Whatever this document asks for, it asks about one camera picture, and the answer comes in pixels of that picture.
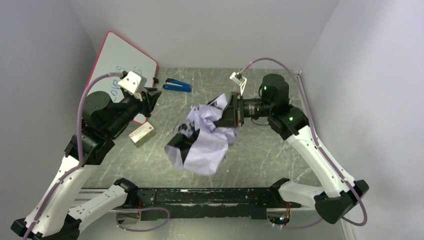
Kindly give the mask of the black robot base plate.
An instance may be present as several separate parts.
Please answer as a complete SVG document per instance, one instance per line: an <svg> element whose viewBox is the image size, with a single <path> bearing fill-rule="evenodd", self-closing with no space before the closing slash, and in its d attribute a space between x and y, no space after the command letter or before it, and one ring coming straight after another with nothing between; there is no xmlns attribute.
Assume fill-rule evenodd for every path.
<svg viewBox="0 0 424 240"><path fill-rule="evenodd" d="M122 205L141 209L142 221L196 218L238 218L266 220L268 211L299 203L283 201L273 187L241 188L139 188Z"/></svg>

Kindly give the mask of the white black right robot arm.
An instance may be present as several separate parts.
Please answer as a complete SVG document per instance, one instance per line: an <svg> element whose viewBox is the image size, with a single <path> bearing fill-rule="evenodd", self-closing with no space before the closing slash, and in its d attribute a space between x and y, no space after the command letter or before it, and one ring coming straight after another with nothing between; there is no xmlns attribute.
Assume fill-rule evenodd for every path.
<svg viewBox="0 0 424 240"><path fill-rule="evenodd" d="M243 98L241 93L232 92L215 126L238 128L244 125L245 118L266 117L270 128L303 157L321 184L315 187L282 178L271 186L273 193L287 205L314 208L329 224L344 219L369 190L367 182L356 180L326 152L306 114L290 104L289 85L283 76L265 75L258 93L258 98Z"/></svg>

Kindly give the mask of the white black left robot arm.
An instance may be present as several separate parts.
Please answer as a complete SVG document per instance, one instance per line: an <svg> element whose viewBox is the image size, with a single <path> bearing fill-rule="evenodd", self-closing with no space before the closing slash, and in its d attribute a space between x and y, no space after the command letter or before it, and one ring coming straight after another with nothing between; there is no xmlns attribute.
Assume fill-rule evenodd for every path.
<svg viewBox="0 0 424 240"><path fill-rule="evenodd" d="M161 91L143 88L123 92L113 102L104 91L82 97L77 130L66 146L59 170L35 209L15 220L11 230L24 240L76 240L90 224L113 210L131 208L138 201L138 187L120 178L105 193L73 206L84 183L115 146L115 139L139 114L150 116Z"/></svg>

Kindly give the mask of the black and lavender umbrella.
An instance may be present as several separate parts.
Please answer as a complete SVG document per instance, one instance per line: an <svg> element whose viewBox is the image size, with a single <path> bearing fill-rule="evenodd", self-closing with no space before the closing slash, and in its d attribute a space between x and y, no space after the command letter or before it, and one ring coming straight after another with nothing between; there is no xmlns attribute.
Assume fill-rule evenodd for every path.
<svg viewBox="0 0 424 240"><path fill-rule="evenodd" d="M216 173L240 132L238 127L215 124L222 118L228 104L223 93L210 103L193 106L185 120L177 122L176 135L164 147L176 169L204 176Z"/></svg>

